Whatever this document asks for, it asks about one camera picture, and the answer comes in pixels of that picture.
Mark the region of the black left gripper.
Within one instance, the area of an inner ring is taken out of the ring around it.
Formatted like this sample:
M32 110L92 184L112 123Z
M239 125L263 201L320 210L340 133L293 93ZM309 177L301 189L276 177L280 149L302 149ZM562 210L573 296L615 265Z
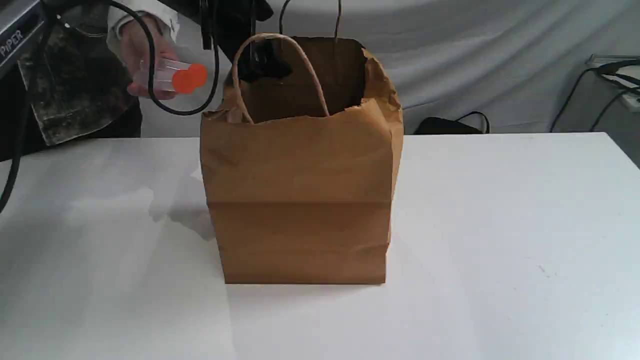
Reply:
M205 52L219 51L229 62L244 41L255 35L258 22L274 16L265 0L167 0L179 18L190 20L183 34L178 35L180 46L189 46L204 57ZM290 64L276 50L269 39L250 43L237 63L240 80L252 84L262 78L283 79L292 73Z

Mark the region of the white sleeved forearm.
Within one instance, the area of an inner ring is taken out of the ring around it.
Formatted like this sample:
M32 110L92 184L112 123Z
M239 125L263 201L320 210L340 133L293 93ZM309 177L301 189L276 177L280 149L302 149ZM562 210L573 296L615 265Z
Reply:
M172 46L174 45L180 30L179 15L177 11L171 9L171 7L158 0L118 0L117 2L136 13L141 19L144 14L155 16L160 21L163 37L167 39ZM107 45L122 63L124 62L122 60L120 50L120 30L123 25L131 21L137 22L125 11L117 7L110 8L107 18Z

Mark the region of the person's hand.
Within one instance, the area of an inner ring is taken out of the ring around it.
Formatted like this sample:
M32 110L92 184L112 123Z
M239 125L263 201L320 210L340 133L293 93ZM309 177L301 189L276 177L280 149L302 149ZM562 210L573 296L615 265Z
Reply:
M179 60L172 44L163 36L159 19L152 14L143 14L141 18L149 27L153 37L156 59ZM134 20L122 25L119 34L121 35L119 51L123 63L130 75L134 76L140 70L141 61L150 62L150 47L146 34Z

